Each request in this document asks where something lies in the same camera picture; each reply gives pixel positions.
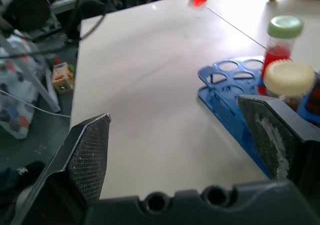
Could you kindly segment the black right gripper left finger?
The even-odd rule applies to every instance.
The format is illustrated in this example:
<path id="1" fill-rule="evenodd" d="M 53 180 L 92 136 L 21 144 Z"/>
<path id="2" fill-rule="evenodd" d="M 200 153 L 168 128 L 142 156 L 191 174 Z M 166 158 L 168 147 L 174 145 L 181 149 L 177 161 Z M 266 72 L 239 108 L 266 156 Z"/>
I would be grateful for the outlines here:
<path id="1" fill-rule="evenodd" d="M 111 117 L 108 113 L 73 126 L 24 201 L 11 225 L 81 225 L 87 206 L 104 183 Z"/>

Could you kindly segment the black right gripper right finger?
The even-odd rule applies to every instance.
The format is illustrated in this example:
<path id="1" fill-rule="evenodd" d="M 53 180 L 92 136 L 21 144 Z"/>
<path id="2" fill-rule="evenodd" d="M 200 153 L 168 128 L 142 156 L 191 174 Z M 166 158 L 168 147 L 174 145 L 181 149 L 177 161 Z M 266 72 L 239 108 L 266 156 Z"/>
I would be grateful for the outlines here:
<path id="1" fill-rule="evenodd" d="M 320 128 L 279 98 L 240 95 L 237 105 L 271 178 L 320 190 Z"/>

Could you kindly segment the cream capped test tube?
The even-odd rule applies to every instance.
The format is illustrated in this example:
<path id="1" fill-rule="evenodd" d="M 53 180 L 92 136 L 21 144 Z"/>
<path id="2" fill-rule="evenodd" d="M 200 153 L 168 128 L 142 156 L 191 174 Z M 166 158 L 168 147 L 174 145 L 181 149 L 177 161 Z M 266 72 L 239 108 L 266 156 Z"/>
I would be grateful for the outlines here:
<path id="1" fill-rule="evenodd" d="M 312 90 L 315 80 L 312 66 L 288 59 L 270 63 L 263 77 L 266 95 L 281 99 L 295 112 L 303 97 Z"/>

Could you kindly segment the blue test tube rack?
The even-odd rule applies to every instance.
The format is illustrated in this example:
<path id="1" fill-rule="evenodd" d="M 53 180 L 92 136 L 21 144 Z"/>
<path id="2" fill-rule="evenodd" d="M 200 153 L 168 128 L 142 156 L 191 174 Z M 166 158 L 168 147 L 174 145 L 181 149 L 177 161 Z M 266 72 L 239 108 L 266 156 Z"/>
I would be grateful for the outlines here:
<path id="1" fill-rule="evenodd" d="M 198 77 L 205 86 L 198 90 L 198 97 L 267 177 L 273 179 L 277 177 L 276 161 L 271 153 L 258 150 L 237 105 L 239 95 L 258 95 L 258 89 L 263 88 L 263 62 L 263 56 L 236 57 L 201 68 Z"/>

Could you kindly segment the green capped red test tube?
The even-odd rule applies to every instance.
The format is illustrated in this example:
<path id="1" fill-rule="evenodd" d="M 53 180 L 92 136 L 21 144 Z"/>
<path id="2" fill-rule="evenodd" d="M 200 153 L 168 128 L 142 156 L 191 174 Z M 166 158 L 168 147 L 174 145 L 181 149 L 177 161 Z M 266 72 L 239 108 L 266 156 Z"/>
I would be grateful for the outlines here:
<path id="1" fill-rule="evenodd" d="M 261 79 L 264 78 L 269 64 L 290 58 L 295 41 L 303 29 L 304 21 L 293 15 L 276 16 L 270 20 L 267 27 L 269 39 L 264 55 Z"/>

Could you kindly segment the colourful wooden toy cube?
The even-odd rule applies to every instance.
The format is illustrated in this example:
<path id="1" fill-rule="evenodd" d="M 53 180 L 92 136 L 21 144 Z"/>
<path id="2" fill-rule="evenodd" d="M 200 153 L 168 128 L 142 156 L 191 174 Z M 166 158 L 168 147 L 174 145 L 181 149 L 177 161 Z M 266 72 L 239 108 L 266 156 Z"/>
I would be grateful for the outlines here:
<path id="1" fill-rule="evenodd" d="M 66 62 L 53 66 L 51 82 L 59 94 L 65 94 L 74 89 L 74 75 Z"/>

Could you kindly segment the hexagon patterned fabric bag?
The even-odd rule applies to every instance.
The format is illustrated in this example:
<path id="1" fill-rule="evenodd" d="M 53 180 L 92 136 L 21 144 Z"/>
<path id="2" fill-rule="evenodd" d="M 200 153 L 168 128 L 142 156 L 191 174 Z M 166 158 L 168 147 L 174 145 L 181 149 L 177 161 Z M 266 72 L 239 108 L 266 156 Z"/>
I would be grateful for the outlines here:
<path id="1" fill-rule="evenodd" d="M 39 92 L 14 59 L 0 59 L 0 128 L 18 140 L 28 136 Z"/>

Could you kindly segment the black round motor housing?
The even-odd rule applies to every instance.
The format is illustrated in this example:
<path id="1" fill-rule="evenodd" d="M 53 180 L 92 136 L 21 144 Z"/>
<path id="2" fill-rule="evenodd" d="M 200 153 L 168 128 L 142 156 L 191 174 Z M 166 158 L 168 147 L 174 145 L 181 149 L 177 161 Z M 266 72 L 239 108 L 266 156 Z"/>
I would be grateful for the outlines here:
<path id="1" fill-rule="evenodd" d="M 48 0 L 0 0 L 0 30 L 31 32 L 51 16 Z"/>

